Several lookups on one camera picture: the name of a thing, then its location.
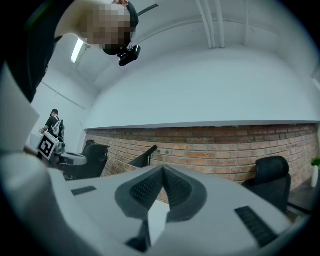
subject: person in black shirt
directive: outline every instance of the person in black shirt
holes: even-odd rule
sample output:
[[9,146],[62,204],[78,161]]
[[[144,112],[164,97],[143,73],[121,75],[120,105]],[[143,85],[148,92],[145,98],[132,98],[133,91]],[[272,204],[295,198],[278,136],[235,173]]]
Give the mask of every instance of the person in black shirt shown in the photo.
[[3,26],[3,35],[10,41],[5,44],[6,62],[30,103],[62,36],[76,35],[116,55],[129,46],[139,23],[127,0],[24,0],[5,1],[5,5],[4,10],[23,10],[23,15],[13,14],[10,26]]
[[54,134],[54,130],[53,130],[53,127],[55,127],[56,123],[60,121],[58,115],[59,115],[58,110],[53,109],[50,114],[50,118],[45,124],[45,127],[41,130],[41,134],[48,131],[48,133],[50,133],[53,137],[58,138],[58,136]]

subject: black sleeve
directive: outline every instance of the black sleeve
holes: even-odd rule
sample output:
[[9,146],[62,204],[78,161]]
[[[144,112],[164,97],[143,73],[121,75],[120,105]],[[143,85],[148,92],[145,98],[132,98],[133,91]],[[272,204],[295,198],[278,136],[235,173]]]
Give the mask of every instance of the black sleeve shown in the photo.
[[54,118],[54,117],[52,117],[52,116],[49,117],[48,121],[47,121],[46,124],[45,124],[46,126],[48,126],[48,127],[51,126],[51,124],[52,124],[52,118]]

